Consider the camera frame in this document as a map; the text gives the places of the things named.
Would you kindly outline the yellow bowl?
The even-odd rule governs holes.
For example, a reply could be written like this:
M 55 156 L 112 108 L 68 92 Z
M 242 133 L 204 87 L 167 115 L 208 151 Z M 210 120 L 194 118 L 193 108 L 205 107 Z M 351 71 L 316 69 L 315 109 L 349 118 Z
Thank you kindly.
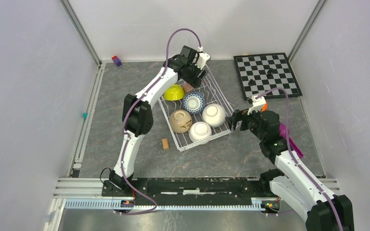
M 178 84 L 171 85 L 163 94 L 163 98 L 168 101 L 181 100 L 185 96 L 185 91 Z

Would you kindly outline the blue patterned bowl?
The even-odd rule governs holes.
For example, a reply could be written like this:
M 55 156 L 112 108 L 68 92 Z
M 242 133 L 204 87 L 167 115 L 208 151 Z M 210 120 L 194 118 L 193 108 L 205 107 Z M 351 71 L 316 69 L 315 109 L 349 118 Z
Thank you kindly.
M 205 108 L 205 98 L 201 92 L 191 91 L 182 99 L 182 107 L 192 115 L 199 114 Z

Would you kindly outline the beige ceramic bowl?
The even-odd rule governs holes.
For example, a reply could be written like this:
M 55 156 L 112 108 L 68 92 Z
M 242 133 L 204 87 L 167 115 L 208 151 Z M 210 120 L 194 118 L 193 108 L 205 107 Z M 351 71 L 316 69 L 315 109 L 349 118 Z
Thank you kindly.
M 169 124 L 176 133 L 188 132 L 193 124 L 192 117 L 185 110 L 175 110 L 169 117 Z

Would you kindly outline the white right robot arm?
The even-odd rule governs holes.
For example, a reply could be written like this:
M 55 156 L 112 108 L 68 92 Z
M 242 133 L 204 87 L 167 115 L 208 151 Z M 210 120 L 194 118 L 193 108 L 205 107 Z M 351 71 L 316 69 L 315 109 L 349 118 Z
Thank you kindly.
M 252 132 L 260 141 L 263 155 L 276 166 L 260 175 L 262 195 L 275 194 L 283 199 L 303 219 L 308 231 L 355 230 L 351 200 L 334 193 L 305 166 L 279 114 L 245 109 L 234 111 L 225 120 L 230 128 L 240 123 L 241 131 Z

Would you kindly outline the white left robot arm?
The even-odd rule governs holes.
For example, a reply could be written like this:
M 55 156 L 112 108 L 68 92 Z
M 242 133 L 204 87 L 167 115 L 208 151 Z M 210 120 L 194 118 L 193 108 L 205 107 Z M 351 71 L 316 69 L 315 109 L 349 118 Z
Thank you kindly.
M 192 87 L 200 86 L 206 76 L 206 62 L 210 55 L 199 47 L 183 46 L 181 52 L 163 64 L 161 70 L 142 90 L 124 98 L 122 113 L 123 145 L 109 179 L 103 182 L 102 196 L 126 196 L 132 191 L 131 179 L 139 146 L 154 122 L 152 108 L 173 84 L 184 80 Z

